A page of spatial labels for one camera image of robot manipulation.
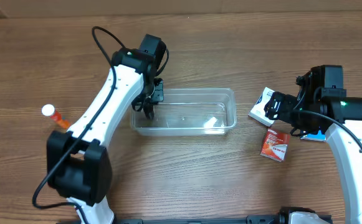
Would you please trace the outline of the clear plastic container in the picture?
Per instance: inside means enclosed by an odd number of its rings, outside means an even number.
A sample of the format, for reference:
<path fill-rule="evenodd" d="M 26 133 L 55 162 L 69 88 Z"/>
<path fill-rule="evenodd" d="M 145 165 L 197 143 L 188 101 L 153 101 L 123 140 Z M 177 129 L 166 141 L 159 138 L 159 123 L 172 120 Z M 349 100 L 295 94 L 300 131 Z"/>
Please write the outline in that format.
<path fill-rule="evenodd" d="M 224 135 L 235 127 L 236 98 L 230 88 L 165 89 L 164 101 L 147 119 L 132 111 L 130 126 L 142 136 Z"/>

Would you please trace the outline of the blue VapoDrops box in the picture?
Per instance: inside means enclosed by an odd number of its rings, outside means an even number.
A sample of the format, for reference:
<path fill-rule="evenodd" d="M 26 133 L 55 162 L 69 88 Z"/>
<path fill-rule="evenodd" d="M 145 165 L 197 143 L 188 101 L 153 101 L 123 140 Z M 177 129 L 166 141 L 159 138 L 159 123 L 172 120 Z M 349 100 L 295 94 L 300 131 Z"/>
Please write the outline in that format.
<path fill-rule="evenodd" d="M 316 134 L 313 134 L 313 133 L 308 134 L 306 132 L 303 132 L 303 136 L 301 136 L 300 139 L 309 140 L 309 141 L 325 142 L 326 136 L 321 131 L 318 131 Z"/>

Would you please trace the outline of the white medicine box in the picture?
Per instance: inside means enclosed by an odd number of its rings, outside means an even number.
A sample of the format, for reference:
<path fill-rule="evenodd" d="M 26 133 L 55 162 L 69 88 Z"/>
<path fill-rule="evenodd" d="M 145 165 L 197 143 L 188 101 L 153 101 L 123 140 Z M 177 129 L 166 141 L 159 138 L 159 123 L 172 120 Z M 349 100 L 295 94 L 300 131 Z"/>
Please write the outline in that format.
<path fill-rule="evenodd" d="M 253 108 L 249 113 L 249 116 L 251 118 L 254 118 L 255 120 L 257 120 L 258 122 L 262 123 L 267 127 L 271 127 L 271 125 L 273 125 L 274 123 L 274 120 L 268 119 L 265 116 L 264 107 L 271 99 L 273 93 L 274 93 L 273 90 L 271 90 L 268 87 L 265 87 L 262 94 L 259 96 L 257 102 L 255 103 L 255 105 L 253 106 Z"/>

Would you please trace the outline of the red medicine box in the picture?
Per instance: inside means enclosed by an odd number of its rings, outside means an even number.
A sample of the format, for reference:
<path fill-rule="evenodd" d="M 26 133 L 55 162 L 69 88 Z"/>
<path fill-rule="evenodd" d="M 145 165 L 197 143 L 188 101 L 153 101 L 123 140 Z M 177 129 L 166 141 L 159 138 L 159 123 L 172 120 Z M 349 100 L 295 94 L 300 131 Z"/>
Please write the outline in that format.
<path fill-rule="evenodd" d="M 260 155 L 278 162 L 283 162 L 289 141 L 289 134 L 269 128 L 265 134 Z"/>

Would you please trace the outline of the orange tube white cap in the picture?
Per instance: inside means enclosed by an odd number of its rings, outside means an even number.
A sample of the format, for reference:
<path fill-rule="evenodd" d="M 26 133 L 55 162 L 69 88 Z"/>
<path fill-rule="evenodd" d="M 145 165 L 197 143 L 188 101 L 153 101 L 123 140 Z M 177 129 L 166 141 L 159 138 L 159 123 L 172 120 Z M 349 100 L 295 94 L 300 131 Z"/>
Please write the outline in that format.
<path fill-rule="evenodd" d="M 41 112 L 44 116 L 49 117 L 61 128 L 63 128 L 63 129 L 70 128 L 70 126 L 71 126 L 70 122 L 62 117 L 62 114 L 56 110 L 54 105 L 52 105 L 52 104 L 44 105 L 41 109 Z"/>

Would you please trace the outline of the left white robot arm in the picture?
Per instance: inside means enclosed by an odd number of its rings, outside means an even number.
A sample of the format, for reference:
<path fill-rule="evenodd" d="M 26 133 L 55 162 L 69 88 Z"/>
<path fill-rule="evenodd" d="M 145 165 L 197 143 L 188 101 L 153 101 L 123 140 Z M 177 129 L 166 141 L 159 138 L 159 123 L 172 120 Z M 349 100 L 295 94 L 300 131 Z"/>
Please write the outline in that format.
<path fill-rule="evenodd" d="M 64 133 L 47 140 L 48 185 L 66 198 L 79 223 L 113 223 L 107 193 L 112 182 L 108 148 L 116 127 L 129 107 L 147 119 L 163 100 L 158 75 L 169 59 L 166 44 L 145 35 L 137 49 L 122 47 L 111 59 L 107 80 L 83 116 Z"/>

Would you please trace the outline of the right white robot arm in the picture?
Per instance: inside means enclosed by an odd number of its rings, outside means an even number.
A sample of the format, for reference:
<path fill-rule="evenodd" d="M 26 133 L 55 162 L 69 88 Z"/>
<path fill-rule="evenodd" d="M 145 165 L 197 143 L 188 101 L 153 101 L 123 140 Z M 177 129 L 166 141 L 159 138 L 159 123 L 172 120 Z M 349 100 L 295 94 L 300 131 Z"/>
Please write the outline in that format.
<path fill-rule="evenodd" d="M 340 65 L 320 65 L 296 79 L 297 96 L 274 92 L 265 116 L 302 134 L 321 132 L 336 161 L 345 222 L 362 223 L 362 98 L 348 97 Z"/>

